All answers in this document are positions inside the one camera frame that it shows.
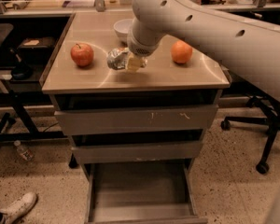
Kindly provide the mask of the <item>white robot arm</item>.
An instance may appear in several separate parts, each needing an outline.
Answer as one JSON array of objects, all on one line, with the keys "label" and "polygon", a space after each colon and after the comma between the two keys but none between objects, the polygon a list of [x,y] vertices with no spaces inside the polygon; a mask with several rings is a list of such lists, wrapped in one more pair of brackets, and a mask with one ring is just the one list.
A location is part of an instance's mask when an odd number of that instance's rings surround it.
[{"label": "white robot arm", "polygon": [[190,0],[133,0],[128,47],[151,55],[165,35],[185,41],[280,102],[280,25]]}]

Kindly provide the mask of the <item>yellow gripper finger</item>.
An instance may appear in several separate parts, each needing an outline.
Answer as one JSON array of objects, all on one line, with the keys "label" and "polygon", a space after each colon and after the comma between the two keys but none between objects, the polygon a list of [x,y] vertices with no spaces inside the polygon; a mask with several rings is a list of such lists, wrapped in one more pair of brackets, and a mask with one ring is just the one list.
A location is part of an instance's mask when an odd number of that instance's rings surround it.
[{"label": "yellow gripper finger", "polygon": [[142,57],[130,56],[126,64],[126,70],[129,72],[137,72],[140,68],[147,66],[147,60]]}]

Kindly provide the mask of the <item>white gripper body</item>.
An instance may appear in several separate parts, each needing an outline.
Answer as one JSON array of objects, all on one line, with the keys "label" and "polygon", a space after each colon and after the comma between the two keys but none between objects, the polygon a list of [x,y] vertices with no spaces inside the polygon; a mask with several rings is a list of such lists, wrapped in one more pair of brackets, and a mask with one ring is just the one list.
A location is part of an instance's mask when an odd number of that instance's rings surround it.
[{"label": "white gripper body", "polygon": [[128,48],[136,56],[147,57],[158,48],[163,37],[163,33],[148,28],[138,19],[133,19],[127,36]]}]

